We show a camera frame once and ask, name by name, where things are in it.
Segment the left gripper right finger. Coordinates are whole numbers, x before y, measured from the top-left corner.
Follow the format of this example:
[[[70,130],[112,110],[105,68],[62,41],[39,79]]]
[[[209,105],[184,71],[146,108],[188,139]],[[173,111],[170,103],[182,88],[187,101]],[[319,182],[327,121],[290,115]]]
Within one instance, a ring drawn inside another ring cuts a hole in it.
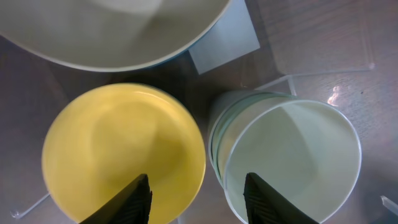
[[[254,172],[246,175],[243,195],[249,224],[318,224]]]

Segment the cream cup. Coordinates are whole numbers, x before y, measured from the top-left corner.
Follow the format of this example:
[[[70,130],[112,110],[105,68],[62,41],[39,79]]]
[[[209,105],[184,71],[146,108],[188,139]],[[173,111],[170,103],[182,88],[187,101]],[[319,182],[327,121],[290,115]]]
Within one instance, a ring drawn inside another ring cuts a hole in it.
[[[248,222],[246,175],[256,173],[318,223],[346,202],[359,177],[362,151],[351,122],[334,107],[275,97],[258,101],[231,123],[219,170],[233,213]]]

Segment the cream bowl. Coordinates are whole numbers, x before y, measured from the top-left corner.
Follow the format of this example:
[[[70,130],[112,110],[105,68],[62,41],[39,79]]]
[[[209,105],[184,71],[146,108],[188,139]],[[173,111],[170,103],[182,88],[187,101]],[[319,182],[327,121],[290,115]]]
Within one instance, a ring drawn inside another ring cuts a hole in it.
[[[51,62],[124,72],[176,57],[229,0],[1,0],[1,35]]]

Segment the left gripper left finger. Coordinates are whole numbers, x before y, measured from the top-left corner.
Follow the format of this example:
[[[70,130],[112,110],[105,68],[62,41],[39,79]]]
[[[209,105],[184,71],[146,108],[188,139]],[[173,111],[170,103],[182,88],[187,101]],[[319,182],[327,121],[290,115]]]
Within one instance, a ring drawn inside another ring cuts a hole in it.
[[[141,174],[80,224],[148,224],[152,191]]]

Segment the green cup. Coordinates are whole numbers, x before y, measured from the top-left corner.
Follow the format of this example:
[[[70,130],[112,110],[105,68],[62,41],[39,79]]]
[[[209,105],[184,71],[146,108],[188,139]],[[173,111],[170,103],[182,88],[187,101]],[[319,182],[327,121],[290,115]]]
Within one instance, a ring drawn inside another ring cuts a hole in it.
[[[284,93],[286,96],[275,96],[275,97],[287,97],[287,98],[295,98],[295,96],[292,96],[290,94]],[[256,95],[256,96],[251,96],[249,98],[246,98],[244,100],[241,100],[240,102],[236,103],[232,107],[230,107],[226,113],[221,117],[220,121],[218,122],[216,129],[215,129],[215,134],[214,137],[215,139],[213,140],[212,147],[215,150],[213,155],[215,156],[216,159],[216,165],[219,170],[220,175],[216,175],[218,182],[220,185],[223,187],[223,178],[222,174],[220,172],[220,168],[218,165],[218,148],[221,142],[221,138],[224,136],[224,133],[226,132],[226,129],[230,125],[233,119],[242,112],[242,110],[246,109],[248,106],[251,104],[262,100],[262,99],[267,99],[267,98],[273,98],[273,97],[267,97],[266,95]]]

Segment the grey cup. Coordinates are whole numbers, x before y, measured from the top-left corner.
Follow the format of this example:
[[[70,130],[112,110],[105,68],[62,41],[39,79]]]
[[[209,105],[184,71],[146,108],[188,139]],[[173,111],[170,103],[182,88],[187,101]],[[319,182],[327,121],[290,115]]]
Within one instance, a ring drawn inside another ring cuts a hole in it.
[[[249,98],[251,96],[256,95],[266,95],[267,97],[275,97],[275,96],[286,96],[284,93],[278,92],[268,92],[262,90],[235,90],[228,91],[226,93],[221,94],[216,100],[211,104],[210,108],[210,121],[208,125],[208,155],[210,157],[211,165],[213,166],[216,175],[220,175],[219,170],[216,165],[216,159],[213,153],[215,150],[212,147],[213,140],[215,139],[215,129],[220,121],[221,117],[226,113],[226,111],[235,105],[236,103]]]

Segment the small yellow bowl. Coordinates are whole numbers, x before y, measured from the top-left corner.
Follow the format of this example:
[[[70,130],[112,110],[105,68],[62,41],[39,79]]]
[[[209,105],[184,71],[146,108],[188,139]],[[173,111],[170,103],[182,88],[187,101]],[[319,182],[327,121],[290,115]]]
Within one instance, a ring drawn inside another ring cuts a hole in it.
[[[55,118],[42,149],[46,188],[74,222],[139,175],[152,191],[150,223],[170,223],[197,196],[206,169],[201,132],[178,100],[138,83],[80,95]]]

